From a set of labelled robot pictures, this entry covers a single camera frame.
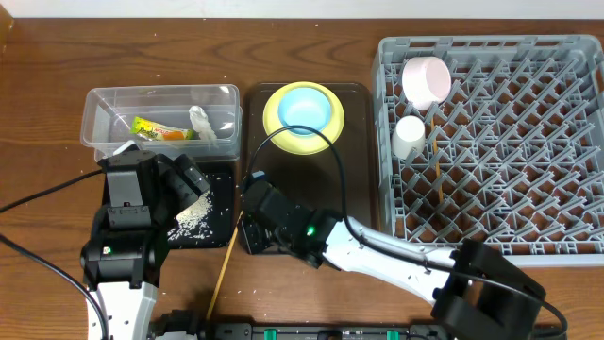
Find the rice pile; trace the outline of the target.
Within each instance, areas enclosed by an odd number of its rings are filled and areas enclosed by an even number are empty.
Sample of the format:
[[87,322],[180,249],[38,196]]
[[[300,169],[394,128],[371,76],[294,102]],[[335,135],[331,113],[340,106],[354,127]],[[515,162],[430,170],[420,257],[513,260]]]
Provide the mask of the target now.
[[209,188],[198,200],[177,217],[177,226],[168,232],[168,241],[172,243],[193,243],[209,239],[213,231],[210,228],[210,214],[213,208],[213,191]]

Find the yellow green snack wrapper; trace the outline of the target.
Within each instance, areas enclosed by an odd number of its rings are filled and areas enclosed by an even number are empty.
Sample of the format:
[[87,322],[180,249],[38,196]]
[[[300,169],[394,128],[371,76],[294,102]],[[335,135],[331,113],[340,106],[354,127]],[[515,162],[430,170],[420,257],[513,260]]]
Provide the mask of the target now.
[[191,129],[168,127],[141,117],[134,118],[130,133],[146,141],[183,141],[193,138]]

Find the yellow plate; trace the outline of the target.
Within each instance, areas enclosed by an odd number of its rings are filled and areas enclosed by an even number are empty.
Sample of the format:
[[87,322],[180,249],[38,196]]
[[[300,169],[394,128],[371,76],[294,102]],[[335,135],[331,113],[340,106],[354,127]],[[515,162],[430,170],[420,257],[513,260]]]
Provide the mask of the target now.
[[[277,89],[268,99],[262,115],[263,127],[267,135],[285,128],[278,116],[277,108],[279,101],[285,93],[290,90],[309,87],[321,91],[327,96],[331,104],[331,120],[327,126],[319,131],[326,136],[332,143],[340,137],[344,129],[344,106],[336,94],[324,85],[314,82],[300,81],[286,84]],[[312,155],[328,148],[328,144],[320,136],[305,129],[305,126],[295,126],[295,128],[280,132],[272,138],[272,142],[280,149],[295,155]]]

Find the white tissue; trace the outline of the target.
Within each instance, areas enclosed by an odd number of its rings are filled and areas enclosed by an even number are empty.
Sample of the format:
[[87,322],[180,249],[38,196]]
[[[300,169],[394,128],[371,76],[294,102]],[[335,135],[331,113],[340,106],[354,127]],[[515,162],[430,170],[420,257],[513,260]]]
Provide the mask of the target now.
[[204,110],[199,106],[191,106],[189,108],[190,120],[193,130],[197,133],[198,138],[210,145],[217,145],[217,137],[209,122],[209,117]]

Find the pale green cup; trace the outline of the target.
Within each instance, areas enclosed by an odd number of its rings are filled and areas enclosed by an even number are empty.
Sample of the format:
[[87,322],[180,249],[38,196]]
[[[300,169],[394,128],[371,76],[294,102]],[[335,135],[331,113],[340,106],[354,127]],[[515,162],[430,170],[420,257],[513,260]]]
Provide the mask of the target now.
[[425,125],[417,116],[408,115],[395,125],[391,137],[393,154],[405,160],[412,151],[421,153],[425,146]]

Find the white bowl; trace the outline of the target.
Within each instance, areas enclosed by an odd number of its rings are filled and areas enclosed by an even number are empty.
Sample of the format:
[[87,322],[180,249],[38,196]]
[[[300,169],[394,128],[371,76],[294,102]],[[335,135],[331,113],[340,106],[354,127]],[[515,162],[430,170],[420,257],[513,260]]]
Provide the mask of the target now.
[[452,88],[447,65],[436,57],[409,59],[403,68],[401,81],[406,99],[419,111],[444,102]]

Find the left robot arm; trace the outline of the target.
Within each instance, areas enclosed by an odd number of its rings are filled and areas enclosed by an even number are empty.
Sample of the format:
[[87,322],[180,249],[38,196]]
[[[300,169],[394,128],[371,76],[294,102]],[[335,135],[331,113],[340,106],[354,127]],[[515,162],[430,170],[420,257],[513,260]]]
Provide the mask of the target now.
[[144,339],[176,217],[210,189],[191,158],[129,150],[98,163],[102,205],[80,253],[91,339]]

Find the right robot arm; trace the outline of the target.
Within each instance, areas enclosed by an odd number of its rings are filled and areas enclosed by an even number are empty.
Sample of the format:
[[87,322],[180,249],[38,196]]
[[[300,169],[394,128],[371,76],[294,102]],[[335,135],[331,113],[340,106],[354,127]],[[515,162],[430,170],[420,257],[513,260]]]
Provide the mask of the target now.
[[262,179],[242,208],[263,242],[302,262],[364,274],[431,305],[458,339],[529,339],[545,289],[498,251],[466,240],[458,249],[421,246],[330,210],[309,210]]

